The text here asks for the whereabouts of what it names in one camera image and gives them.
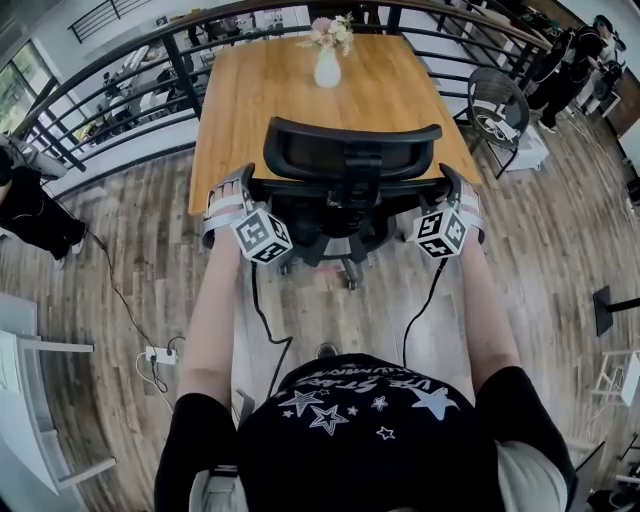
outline white stool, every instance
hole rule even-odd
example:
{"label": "white stool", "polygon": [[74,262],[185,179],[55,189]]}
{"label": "white stool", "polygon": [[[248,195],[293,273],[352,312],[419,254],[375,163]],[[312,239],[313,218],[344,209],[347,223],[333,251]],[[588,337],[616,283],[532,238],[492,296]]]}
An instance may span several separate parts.
{"label": "white stool", "polygon": [[[596,385],[591,390],[592,395],[603,395],[613,397],[614,405],[626,405],[631,407],[633,397],[640,381],[640,359],[638,350],[618,350],[613,352],[603,352],[602,366],[600,374],[596,379]],[[607,374],[607,364],[609,359],[624,358],[624,362],[613,367],[613,374]],[[618,372],[623,372],[622,385],[616,385]]]}

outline floor plank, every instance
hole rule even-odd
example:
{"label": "floor plank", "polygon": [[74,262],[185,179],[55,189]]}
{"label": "floor plank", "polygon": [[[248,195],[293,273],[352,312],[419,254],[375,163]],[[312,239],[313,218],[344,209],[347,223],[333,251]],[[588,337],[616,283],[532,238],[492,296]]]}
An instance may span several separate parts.
{"label": "floor plank", "polygon": [[[640,319],[621,313],[613,329],[596,338],[591,294],[609,284],[616,299],[639,295],[638,224],[622,208],[627,176],[606,127],[572,122],[586,138],[561,121],[557,136],[545,136],[551,156],[540,172],[507,173],[495,181],[491,154],[481,147],[475,157],[486,182],[480,191],[488,226],[485,250],[524,365],[565,436],[610,441],[604,480],[616,467],[611,455],[640,420],[639,408],[636,403],[631,410],[603,409],[589,389],[601,350],[639,345]],[[107,245],[118,288],[159,346],[184,335],[206,265],[200,220],[186,214],[192,161],[192,152],[152,161],[64,201]],[[409,220],[406,215],[400,224],[407,227]],[[261,268],[261,303],[274,336],[295,338],[281,377],[311,359],[324,341],[399,362],[404,329],[425,300],[436,267],[412,245],[394,241],[361,265],[362,286],[354,292],[345,289],[335,265],[296,264],[285,278],[274,268]],[[88,508],[151,510],[170,414],[153,386],[136,374],[135,358],[147,343],[111,289],[105,255],[88,243],[64,272],[56,272],[48,254],[7,240],[0,243],[0,290],[38,303],[45,339],[96,345],[90,357],[41,357],[71,467],[109,455],[118,461],[79,486]],[[461,291],[458,264],[451,262],[432,305],[414,324],[408,359],[412,368],[472,398]],[[281,347],[266,343],[251,302],[248,265],[236,300],[234,387],[261,401]],[[149,372],[144,362],[141,369]],[[173,401],[176,370],[162,368],[161,375]]]}

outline black office chair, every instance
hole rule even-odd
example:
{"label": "black office chair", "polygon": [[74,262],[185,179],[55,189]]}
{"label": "black office chair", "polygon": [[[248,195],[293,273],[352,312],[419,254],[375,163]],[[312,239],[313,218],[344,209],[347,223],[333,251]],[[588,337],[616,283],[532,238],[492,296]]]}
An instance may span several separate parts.
{"label": "black office chair", "polygon": [[[271,119],[265,162],[274,174],[298,180],[267,185],[272,212],[289,229],[292,257],[314,267],[341,260],[354,289],[358,281],[350,261],[360,263],[390,240],[395,215],[417,207],[420,191],[434,202],[446,188],[441,180],[406,182],[426,172],[441,136],[437,125],[376,133]],[[332,252],[332,239],[343,239],[348,248]],[[289,269],[290,259],[283,265],[284,272]]]}
{"label": "black office chair", "polygon": [[[496,179],[511,165],[518,155],[520,138],[524,134],[531,117],[529,106],[524,93],[507,75],[489,68],[476,69],[469,77],[469,97],[467,108],[459,112],[454,119],[462,114],[467,114],[477,135],[477,139],[471,147],[473,153],[478,145],[485,140],[489,149],[500,162],[493,146],[506,149],[511,153],[510,159],[505,165],[501,164]],[[511,128],[517,130],[518,135],[509,140],[495,123],[505,121]]]}

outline power strip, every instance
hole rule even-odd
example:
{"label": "power strip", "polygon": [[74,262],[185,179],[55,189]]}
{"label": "power strip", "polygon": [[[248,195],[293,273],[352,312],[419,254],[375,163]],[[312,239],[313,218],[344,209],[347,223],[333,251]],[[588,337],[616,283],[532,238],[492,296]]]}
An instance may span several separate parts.
{"label": "power strip", "polygon": [[145,355],[147,361],[151,361],[151,358],[156,356],[156,363],[158,364],[176,365],[178,363],[178,353],[175,349],[170,349],[169,353],[166,348],[147,347]]}

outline white vase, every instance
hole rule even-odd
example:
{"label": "white vase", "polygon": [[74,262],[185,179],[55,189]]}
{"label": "white vase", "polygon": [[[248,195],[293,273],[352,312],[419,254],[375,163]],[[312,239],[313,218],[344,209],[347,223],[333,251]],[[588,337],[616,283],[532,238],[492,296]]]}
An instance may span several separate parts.
{"label": "white vase", "polygon": [[342,73],[340,72],[338,59],[336,59],[335,48],[323,48],[320,50],[313,77],[316,80],[316,84],[320,87],[330,89],[331,87],[338,85],[340,78],[342,77]]}

